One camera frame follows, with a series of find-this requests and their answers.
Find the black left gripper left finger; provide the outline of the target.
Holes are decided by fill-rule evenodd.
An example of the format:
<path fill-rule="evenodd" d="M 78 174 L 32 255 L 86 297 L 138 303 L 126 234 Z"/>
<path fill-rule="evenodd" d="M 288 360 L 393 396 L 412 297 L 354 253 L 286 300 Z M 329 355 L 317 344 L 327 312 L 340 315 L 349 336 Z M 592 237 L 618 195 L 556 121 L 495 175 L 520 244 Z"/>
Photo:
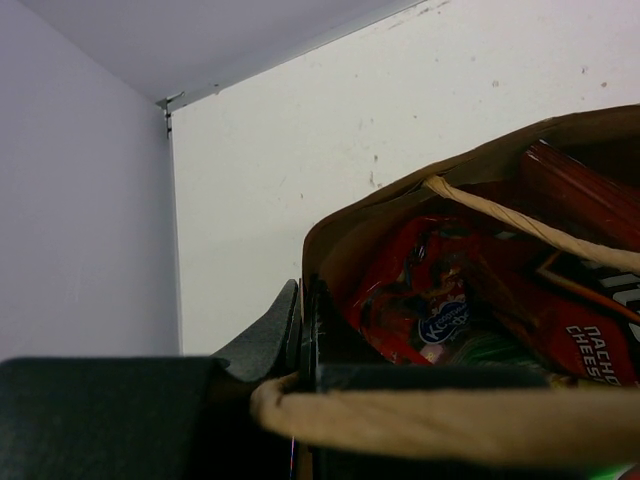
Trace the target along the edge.
<path fill-rule="evenodd" d="M 295 349 L 298 285 L 210 356 L 16 358 L 1 365 L 5 479 L 286 479 L 292 443 L 252 419 Z"/>

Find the brown paper bag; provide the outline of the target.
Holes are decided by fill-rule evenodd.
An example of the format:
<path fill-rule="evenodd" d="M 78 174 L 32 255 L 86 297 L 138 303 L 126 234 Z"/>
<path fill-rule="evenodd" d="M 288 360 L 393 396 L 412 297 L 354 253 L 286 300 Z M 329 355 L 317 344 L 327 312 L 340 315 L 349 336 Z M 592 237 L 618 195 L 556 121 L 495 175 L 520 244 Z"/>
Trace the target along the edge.
<path fill-rule="evenodd" d="M 478 230 L 471 210 L 445 196 L 447 186 L 594 243 L 573 235 L 518 180 L 520 157 L 537 141 L 639 191 L 637 106 L 551 118 L 424 167 L 323 219 L 304 241 L 303 286 L 313 278 L 324 281 L 341 313 L 376 250 L 404 224 L 420 216 L 457 216 Z M 541 387 L 316 393 L 303 381 L 301 354 L 295 374 L 266 381 L 253 392 L 251 414 L 263 429 L 312 449 L 637 478 L 639 384 L 612 386 L 570 375 L 498 322 L 540 362 L 540 371 L 519 368 L 540 375 Z"/>

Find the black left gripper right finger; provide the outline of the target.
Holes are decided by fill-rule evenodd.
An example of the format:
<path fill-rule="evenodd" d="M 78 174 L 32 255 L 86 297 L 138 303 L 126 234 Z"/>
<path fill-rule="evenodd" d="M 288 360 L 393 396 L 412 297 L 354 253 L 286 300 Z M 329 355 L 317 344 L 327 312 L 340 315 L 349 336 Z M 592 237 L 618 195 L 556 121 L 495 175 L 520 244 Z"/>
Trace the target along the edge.
<path fill-rule="evenodd" d="M 316 393 L 338 391 L 534 388 L 540 375 L 519 367 L 397 366 L 374 350 L 342 317 L 328 286 L 302 287 L 302 378 Z M 583 479 L 577 468 L 482 467 L 314 448 L 315 479 Z"/>

